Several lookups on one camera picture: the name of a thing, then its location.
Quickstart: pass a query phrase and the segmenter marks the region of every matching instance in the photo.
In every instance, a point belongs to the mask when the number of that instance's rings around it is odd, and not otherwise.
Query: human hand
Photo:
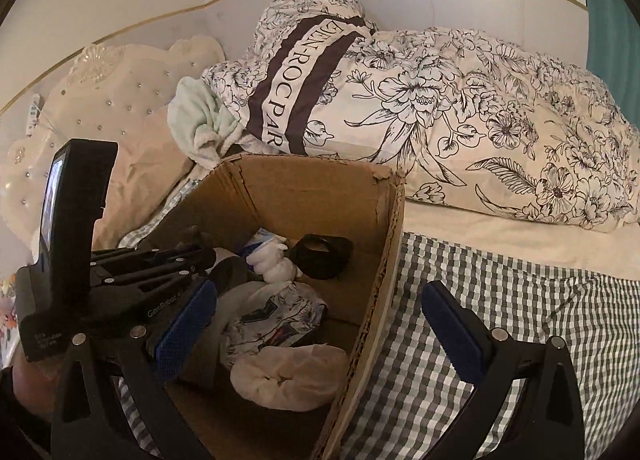
[[[22,345],[14,355],[14,395],[23,408],[45,420],[51,420],[63,357],[30,363]]]

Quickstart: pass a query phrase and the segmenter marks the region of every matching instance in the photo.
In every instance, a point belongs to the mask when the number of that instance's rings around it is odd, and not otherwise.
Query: pillowcase
[[[275,0],[247,58],[203,78],[258,139],[401,168],[417,201],[638,220],[640,134],[602,80],[481,31],[376,31],[358,0]]]
[[[193,167],[180,151],[163,106],[145,117],[118,145],[106,207],[94,225],[94,250],[117,247],[120,239],[144,224],[173,186]]]

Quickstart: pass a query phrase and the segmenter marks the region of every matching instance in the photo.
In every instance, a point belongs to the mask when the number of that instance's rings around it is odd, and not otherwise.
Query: floral fabric
[[[638,220],[640,132],[604,82],[481,31],[383,32],[359,0],[275,0],[246,58],[203,79],[258,139],[398,167],[417,201],[598,231]]]
[[[0,368],[11,364],[20,341],[15,318],[15,275],[0,279]]]

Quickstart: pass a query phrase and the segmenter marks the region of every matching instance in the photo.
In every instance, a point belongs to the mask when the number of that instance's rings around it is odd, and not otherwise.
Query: white headboard
[[[199,76],[224,60],[208,36],[179,40],[170,49],[89,46],[51,90],[31,137],[17,140],[0,166],[0,214],[31,246],[40,224],[52,158],[71,137],[120,142],[146,115],[169,103],[183,76]]]

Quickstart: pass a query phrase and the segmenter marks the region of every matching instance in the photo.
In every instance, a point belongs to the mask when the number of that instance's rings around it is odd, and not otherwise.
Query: cardboard box
[[[217,246],[234,252],[260,227],[292,243],[307,233],[354,243],[351,261],[338,278],[300,280],[328,305],[318,342],[341,347],[351,358],[331,407],[308,413],[262,408],[234,391],[222,367],[210,393],[169,387],[216,460],[319,460],[337,453],[385,337],[403,213],[403,180],[386,166],[243,155],[215,169],[145,240],[145,246],[172,246],[185,227],[198,225]]]

